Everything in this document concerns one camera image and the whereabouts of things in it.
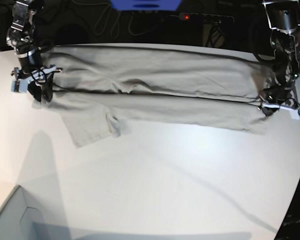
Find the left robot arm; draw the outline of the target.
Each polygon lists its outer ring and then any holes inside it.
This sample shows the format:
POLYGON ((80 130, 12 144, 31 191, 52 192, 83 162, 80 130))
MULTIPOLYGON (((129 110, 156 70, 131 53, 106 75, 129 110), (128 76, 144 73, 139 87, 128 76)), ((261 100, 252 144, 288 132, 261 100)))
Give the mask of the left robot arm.
POLYGON ((285 110, 293 120, 299 120, 296 80, 300 78, 300 4, 297 0, 264 0, 262 4, 271 29, 274 59, 266 60, 254 53, 273 72, 259 95, 259 110, 267 117, 285 110))

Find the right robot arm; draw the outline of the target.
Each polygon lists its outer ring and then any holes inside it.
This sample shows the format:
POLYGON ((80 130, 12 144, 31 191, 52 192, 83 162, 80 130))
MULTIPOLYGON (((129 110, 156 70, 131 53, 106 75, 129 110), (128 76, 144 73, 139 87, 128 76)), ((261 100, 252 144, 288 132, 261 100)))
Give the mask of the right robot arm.
POLYGON ((52 45, 39 46, 36 42, 36 18, 44 8, 43 0, 17 0, 12 8, 12 23, 6 43, 14 49, 20 67, 11 72, 14 77, 11 91, 30 93, 37 102, 53 98, 54 74, 63 69, 54 64, 44 65, 42 54, 52 45))

